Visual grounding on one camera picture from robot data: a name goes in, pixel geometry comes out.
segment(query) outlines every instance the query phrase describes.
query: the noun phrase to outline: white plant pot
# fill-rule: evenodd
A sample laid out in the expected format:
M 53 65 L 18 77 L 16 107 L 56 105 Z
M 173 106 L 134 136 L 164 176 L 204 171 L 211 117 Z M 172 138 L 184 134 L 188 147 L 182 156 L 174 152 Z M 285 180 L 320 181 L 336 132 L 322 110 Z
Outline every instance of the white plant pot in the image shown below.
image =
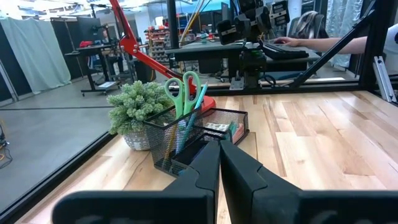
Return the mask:
M 126 134 L 123 136 L 127 145 L 137 151 L 149 150 L 149 141 L 145 131 L 138 131 L 135 133 Z

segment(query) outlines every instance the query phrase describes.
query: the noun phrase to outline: wooden table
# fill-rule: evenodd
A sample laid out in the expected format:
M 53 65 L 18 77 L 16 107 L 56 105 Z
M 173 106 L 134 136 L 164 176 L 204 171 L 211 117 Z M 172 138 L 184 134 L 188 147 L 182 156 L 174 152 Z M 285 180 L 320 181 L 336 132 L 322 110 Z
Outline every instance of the wooden table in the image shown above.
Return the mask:
M 215 97 L 249 112 L 239 147 L 302 189 L 398 189 L 398 108 L 366 91 Z M 173 177 L 150 152 L 114 138 L 19 223 L 51 223 L 51 210 L 79 190 L 162 190 Z M 230 223 L 222 184 L 218 223 Z

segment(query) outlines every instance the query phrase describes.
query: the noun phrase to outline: workbench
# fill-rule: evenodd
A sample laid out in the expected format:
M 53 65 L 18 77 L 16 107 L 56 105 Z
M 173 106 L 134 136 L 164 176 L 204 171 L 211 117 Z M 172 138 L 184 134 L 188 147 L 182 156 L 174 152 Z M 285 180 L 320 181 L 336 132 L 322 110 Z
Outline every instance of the workbench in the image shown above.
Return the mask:
M 314 62 L 320 58 L 314 51 L 306 47 L 297 47 L 308 53 L 307 58 L 291 60 L 273 60 L 267 57 L 267 72 L 301 72 L 307 69 L 307 63 Z M 167 55 L 173 54 L 176 61 L 200 60 L 200 59 L 228 59 L 228 75 L 235 77 L 239 70 L 239 54 L 242 51 L 242 43 L 222 45 L 220 42 L 194 42 L 182 46 L 179 49 L 167 49 Z
M 215 97 L 249 113 L 239 147 L 302 189 L 398 189 L 398 108 L 367 91 Z M 149 151 L 116 136 L 18 223 L 50 223 L 56 202 L 81 190 L 162 190 L 174 177 Z M 217 223 L 231 223 L 220 183 Z
M 81 70 L 87 75 L 88 82 L 90 83 L 90 89 L 80 90 L 83 96 L 85 95 L 85 93 L 92 92 L 101 92 L 106 94 L 111 87 L 119 85 L 119 82 L 111 82 L 109 80 L 106 59 L 102 53 L 104 49 L 110 49 L 112 47 L 112 45 L 95 45 L 91 47 L 77 48 L 76 51 L 65 54 L 65 56 L 67 57 L 78 57 L 80 60 L 80 66 L 82 66 Z M 105 77 L 105 83 L 100 85 L 98 88 L 95 87 L 95 82 L 93 80 L 93 77 L 91 76 L 90 68 L 88 67 L 86 60 L 87 57 L 90 57 L 92 55 L 99 56 L 99 60 L 101 61 L 101 66 L 103 69 L 103 75 Z

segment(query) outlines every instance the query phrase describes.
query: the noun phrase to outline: scissors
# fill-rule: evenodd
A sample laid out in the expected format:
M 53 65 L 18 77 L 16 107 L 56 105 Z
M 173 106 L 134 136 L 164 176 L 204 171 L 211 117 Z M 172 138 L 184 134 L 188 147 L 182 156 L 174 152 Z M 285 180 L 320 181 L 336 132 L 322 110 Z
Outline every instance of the scissors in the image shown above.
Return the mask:
M 189 92 L 189 78 L 192 77 L 197 84 L 197 94 L 193 100 L 190 100 L 190 92 Z M 164 88 L 166 95 L 174 102 L 175 105 L 175 119 L 178 119 L 179 117 L 188 114 L 191 112 L 193 107 L 196 105 L 200 92 L 201 92 L 201 84 L 200 84 L 200 79 L 199 76 L 195 72 L 186 72 L 184 76 L 182 77 L 182 80 L 179 80 L 178 78 L 171 78 L 166 81 Z M 178 85 L 178 95 L 173 96 L 173 94 L 170 92 L 169 87 L 170 85 L 176 82 Z

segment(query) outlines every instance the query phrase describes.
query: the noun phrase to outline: black wire mesh organizer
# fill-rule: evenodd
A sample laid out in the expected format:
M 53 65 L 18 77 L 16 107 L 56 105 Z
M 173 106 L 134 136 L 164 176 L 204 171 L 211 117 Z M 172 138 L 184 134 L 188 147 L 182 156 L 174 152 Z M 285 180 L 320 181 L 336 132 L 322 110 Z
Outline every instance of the black wire mesh organizer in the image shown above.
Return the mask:
M 175 119 L 175 107 L 170 107 L 144 121 L 155 168 L 179 176 L 210 141 L 229 139 L 231 130 L 206 128 L 206 124 L 236 124 L 244 131 L 235 144 L 248 134 L 248 113 L 212 108 L 203 114 L 200 108 Z

